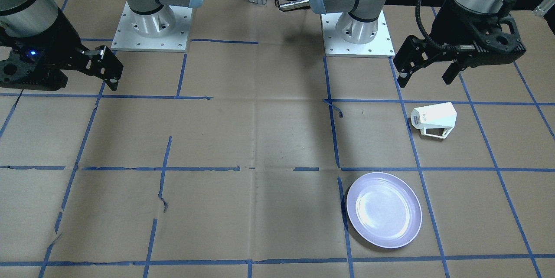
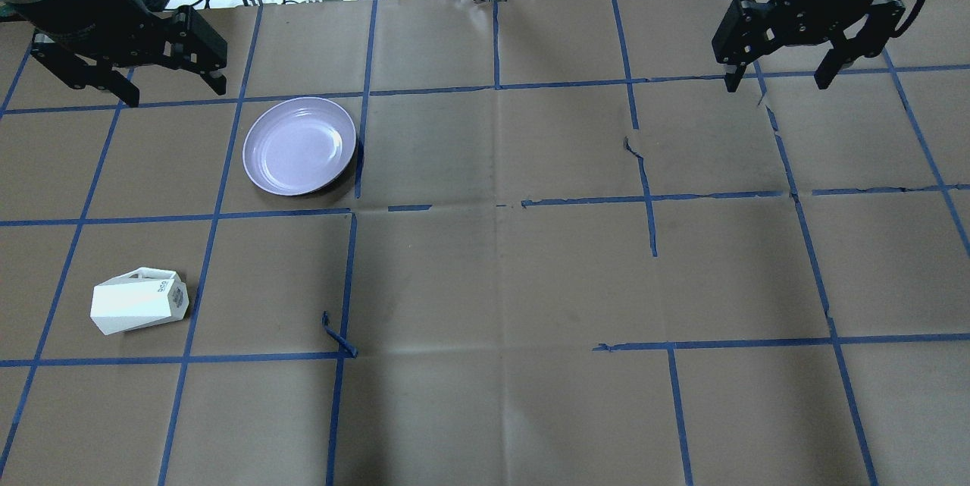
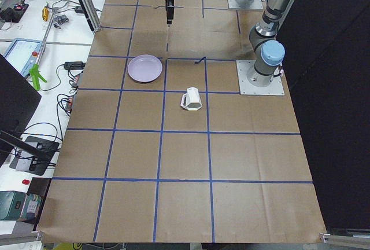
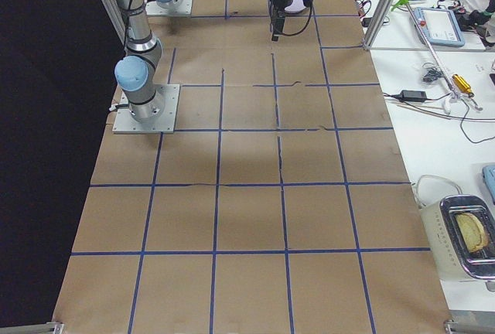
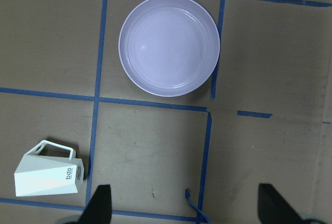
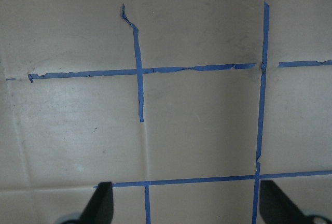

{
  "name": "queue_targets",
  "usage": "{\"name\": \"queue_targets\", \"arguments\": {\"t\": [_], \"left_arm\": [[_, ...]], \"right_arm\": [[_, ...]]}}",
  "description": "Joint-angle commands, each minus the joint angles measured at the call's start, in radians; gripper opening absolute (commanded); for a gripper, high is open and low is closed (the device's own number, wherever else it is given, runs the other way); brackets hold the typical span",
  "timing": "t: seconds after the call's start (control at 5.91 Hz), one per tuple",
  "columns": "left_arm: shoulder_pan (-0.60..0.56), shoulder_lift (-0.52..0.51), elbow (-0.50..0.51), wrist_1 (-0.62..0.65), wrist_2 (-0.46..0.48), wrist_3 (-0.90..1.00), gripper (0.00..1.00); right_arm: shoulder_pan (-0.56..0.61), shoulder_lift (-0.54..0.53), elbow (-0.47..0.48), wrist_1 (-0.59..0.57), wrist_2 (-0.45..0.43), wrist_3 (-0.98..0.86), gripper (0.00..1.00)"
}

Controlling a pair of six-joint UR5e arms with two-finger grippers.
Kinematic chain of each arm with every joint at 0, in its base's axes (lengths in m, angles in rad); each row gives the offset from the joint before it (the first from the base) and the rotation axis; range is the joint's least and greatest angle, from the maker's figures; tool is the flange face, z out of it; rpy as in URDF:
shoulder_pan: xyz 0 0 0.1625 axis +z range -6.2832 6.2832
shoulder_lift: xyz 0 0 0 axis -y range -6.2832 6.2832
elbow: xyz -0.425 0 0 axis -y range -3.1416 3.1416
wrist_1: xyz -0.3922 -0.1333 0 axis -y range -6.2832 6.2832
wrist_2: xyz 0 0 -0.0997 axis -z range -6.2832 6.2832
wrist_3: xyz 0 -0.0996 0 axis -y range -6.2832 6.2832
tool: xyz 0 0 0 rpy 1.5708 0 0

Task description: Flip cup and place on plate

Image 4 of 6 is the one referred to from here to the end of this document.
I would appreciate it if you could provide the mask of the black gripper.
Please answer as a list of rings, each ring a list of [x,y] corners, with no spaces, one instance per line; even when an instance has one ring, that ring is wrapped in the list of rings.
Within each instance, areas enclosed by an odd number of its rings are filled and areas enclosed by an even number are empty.
[[[272,36],[271,40],[277,42],[282,35],[285,24],[285,8],[293,0],[269,0],[269,13],[271,18]]]

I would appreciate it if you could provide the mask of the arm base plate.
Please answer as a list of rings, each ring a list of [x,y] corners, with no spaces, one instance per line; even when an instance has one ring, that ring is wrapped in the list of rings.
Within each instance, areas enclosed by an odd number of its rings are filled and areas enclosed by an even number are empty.
[[[147,104],[137,105],[128,102],[125,92],[114,117],[112,131],[115,134],[172,134],[176,127],[176,114],[179,103],[179,84],[155,84],[154,99]]]
[[[184,17],[190,16],[193,0],[147,0],[148,17]]]

